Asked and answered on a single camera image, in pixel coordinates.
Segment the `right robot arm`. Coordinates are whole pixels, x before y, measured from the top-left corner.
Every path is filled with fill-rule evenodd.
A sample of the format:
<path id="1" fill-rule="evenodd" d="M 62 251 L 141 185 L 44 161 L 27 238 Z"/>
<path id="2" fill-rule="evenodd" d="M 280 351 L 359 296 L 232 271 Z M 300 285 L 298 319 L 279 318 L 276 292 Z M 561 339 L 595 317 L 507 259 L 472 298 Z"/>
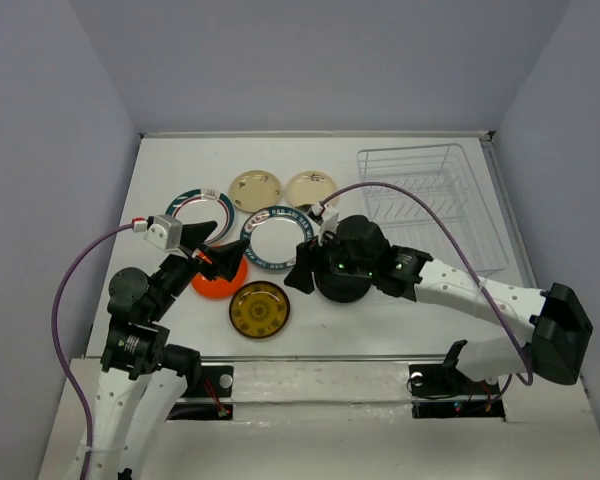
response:
<path id="1" fill-rule="evenodd" d="M 383 294 L 445 307 L 501 327 L 488 341 L 461 339 L 440 368 L 442 384 L 462 392 L 474 382 L 517 375 L 558 385 L 575 384 L 593 325 L 575 291 L 561 283 L 549 289 L 517 287 L 460 270 L 430 254 L 392 245 L 362 215 L 323 227 L 296 247 L 284 282 L 310 294 L 324 275 L 363 280 Z"/>

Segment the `green rim lettered plate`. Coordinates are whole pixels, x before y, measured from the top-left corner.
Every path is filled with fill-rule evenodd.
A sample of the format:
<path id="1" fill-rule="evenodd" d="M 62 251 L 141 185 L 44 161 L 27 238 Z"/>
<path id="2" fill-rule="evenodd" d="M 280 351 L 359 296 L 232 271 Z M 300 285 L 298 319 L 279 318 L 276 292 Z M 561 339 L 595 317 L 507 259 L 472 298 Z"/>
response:
<path id="1" fill-rule="evenodd" d="M 314 237 L 313 225 L 301 211 L 276 205 L 253 213 L 242 225 L 248 241 L 247 260 L 257 268 L 284 272 L 296 263 L 296 247 Z"/>

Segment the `orange plate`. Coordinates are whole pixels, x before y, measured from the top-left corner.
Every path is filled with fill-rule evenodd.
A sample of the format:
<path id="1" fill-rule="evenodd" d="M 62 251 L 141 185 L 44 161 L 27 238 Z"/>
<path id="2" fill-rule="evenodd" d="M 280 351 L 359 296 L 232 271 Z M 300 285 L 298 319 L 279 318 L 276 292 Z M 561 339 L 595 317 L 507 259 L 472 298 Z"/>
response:
<path id="1" fill-rule="evenodd" d="M 248 278 L 248 262 L 246 257 L 240 257 L 240 264 L 236 276 L 227 281 L 222 277 L 213 280 L 207 279 L 198 273 L 190 282 L 192 289 L 202 297 L 211 300 L 220 300 L 232 297 L 245 283 Z"/>

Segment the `black plate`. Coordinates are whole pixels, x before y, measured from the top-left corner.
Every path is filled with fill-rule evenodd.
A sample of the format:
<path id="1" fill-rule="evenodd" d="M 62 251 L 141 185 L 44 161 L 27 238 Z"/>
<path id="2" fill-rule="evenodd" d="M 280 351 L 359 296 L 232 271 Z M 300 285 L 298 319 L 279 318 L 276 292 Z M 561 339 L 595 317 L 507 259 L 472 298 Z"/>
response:
<path id="1" fill-rule="evenodd" d="M 323 297 L 339 304 L 350 304 L 362 299 L 372 286 L 369 279 L 329 272 L 315 273 L 314 281 Z"/>

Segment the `green red striped plate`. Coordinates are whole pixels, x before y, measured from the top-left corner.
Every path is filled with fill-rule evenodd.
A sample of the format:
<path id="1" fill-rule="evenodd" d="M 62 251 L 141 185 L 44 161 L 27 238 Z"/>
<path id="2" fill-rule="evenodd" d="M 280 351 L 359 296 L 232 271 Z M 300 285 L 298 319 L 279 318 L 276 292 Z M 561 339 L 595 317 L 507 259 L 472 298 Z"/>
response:
<path id="1" fill-rule="evenodd" d="M 208 188 L 181 193 L 170 202 L 165 214 L 183 224 L 215 221 L 216 228 L 207 237 L 207 245 L 220 243 L 231 231 L 236 217 L 229 198 L 222 192 Z"/>

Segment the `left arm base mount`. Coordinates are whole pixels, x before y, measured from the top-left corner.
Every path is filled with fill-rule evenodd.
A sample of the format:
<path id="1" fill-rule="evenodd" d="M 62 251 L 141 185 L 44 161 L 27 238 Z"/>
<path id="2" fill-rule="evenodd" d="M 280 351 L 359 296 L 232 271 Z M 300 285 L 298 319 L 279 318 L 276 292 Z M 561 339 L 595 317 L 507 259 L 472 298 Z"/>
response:
<path id="1" fill-rule="evenodd" d="M 169 421 L 231 421 L 234 367 L 203 364 L 200 380 L 188 387 L 167 416 Z"/>

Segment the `yellow brown patterned plate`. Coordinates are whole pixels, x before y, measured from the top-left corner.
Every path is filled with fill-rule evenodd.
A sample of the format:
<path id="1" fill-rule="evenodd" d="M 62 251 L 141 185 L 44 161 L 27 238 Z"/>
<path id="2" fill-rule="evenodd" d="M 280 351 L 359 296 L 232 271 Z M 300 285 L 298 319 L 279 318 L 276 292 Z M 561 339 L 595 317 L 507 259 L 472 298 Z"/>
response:
<path id="1" fill-rule="evenodd" d="M 281 332 L 291 317 L 291 302 L 285 291 L 268 281 L 243 285 L 229 304 L 229 320 L 242 336 L 264 340 Z"/>

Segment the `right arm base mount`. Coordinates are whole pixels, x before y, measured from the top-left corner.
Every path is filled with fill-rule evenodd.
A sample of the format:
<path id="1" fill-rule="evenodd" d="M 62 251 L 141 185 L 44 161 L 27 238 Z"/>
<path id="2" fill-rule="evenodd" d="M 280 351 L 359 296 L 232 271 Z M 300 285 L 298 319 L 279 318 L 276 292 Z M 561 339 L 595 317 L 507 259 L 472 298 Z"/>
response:
<path id="1" fill-rule="evenodd" d="M 474 382 L 441 364 L 412 364 L 406 388 L 416 420 L 506 417 L 498 383 Z"/>

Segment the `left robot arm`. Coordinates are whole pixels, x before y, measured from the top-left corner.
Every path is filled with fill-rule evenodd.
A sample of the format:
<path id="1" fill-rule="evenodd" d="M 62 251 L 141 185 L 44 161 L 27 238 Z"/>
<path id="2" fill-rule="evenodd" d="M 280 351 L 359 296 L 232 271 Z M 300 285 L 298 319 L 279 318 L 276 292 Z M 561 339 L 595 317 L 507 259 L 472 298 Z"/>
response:
<path id="1" fill-rule="evenodd" d="M 108 286 L 108 333 L 100 356 L 96 399 L 89 402 L 63 352 L 56 356 L 85 416 L 69 479 L 138 479 L 152 442 L 182 395 L 201 383 L 198 351 L 169 343 L 160 320 L 196 275 L 233 280 L 249 243 L 209 246 L 214 221 L 184 224 L 170 215 L 138 217 L 89 244 L 90 251 L 125 231 L 165 252 L 156 272 L 136 267 L 113 275 Z"/>

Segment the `beige plate green patch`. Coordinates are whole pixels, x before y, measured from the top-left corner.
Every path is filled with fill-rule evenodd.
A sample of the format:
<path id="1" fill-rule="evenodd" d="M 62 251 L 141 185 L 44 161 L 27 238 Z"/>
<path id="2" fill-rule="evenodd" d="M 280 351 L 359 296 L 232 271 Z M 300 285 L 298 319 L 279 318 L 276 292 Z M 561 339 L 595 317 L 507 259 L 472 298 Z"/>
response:
<path id="1" fill-rule="evenodd" d="M 304 171 L 294 175 L 286 185 L 285 196 L 294 208 L 313 205 L 337 190 L 334 180 L 320 171 Z"/>

